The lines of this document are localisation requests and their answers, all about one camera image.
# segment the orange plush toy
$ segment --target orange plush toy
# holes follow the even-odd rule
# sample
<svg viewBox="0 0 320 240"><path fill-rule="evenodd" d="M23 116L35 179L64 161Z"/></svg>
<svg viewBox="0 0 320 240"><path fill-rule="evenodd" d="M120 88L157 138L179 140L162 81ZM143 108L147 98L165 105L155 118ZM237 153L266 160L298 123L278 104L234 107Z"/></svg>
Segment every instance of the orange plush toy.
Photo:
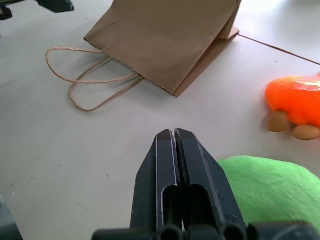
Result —
<svg viewBox="0 0 320 240"><path fill-rule="evenodd" d="M320 73L316 76L287 76L273 80L265 90L273 110L268 129L281 132L296 124L293 135L310 140L320 135Z"/></svg>

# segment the brown paper bag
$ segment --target brown paper bag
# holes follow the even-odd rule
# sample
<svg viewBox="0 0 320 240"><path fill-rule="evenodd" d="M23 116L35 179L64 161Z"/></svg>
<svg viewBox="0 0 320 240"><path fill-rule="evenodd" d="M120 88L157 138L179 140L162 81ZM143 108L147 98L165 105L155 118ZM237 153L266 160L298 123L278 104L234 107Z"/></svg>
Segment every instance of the brown paper bag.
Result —
<svg viewBox="0 0 320 240"><path fill-rule="evenodd" d="M72 82L71 101L91 112L148 79L180 96L223 51L239 30L233 27L241 0L113 0L111 8L85 36L100 51L54 47L46 60L53 73ZM72 91L78 83L103 84L132 78L129 75L109 81L83 81L82 78L104 61L95 64L77 79L60 76L49 63L53 50L106 53L129 66L139 78L95 108L77 104Z"/></svg>

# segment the plush toy foot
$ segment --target plush toy foot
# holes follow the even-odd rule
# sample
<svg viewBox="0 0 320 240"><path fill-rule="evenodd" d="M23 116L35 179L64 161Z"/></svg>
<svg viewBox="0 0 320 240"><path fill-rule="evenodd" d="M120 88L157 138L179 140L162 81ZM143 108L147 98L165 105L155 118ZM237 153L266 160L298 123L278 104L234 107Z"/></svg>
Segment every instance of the plush toy foot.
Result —
<svg viewBox="0 0 320 240"><path fill-rule="evenodd" d="M281 110L277 110L273 112L269 124L268 129L270 132L278 133L285 130L289 125L289 121L287 119L287 113Z"/></svg>
<svg viewBox="0 0 320 240"><path fill-rule="evenodd" d="M316 139L320 135L320 129L312 125L296 126L293 135L300 140Z"/></svg>

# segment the white table surface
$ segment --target white table surface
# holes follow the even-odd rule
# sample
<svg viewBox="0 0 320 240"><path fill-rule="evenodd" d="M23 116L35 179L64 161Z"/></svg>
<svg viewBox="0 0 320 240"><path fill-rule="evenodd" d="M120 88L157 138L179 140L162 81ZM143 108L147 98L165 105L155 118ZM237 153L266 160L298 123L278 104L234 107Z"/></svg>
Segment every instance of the white table surface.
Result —
<svg viewBox="0 0 320 240"><path fill-rule="evenodd" d="M217 159L279 159L320 176L320 139L268 132L263 97L274 78L316 74L319 66L242 37L179 98L144 80L101 110L77 110L67 98L70 83L51 73L45 52L90 48L82 37L110 5L102 2L75 1L75 12L55 15L26 1L11 9L26 18L28 9L33 19L14 15L0 25L0 191L25 240L89 240L97 229L128 227L136 173L164 129L194 132ZM102 57L57 52L51 59L76 77ZM113 61L90 77L128 73ZM82 85L75 95L90 107L122 87Z"/></svg>
<svg viewBox="0 0 320 240"><path fill-rule="evenodd" d="M242 0L240 34L320 63L319 0Z"/></svg>

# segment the green fabric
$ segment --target green fabric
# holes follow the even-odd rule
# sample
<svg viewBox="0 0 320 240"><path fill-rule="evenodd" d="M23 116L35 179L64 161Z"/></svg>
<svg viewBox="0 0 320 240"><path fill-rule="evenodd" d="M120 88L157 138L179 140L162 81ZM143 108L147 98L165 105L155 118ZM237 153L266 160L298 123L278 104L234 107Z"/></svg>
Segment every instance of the green fabric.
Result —
<svg viewBox="0 0 320 240"><path fill-rule="evenodd" d="M320 180L309 170L253 156L233 156L218 163L246 223L304 220L320 232Z"/></svg>

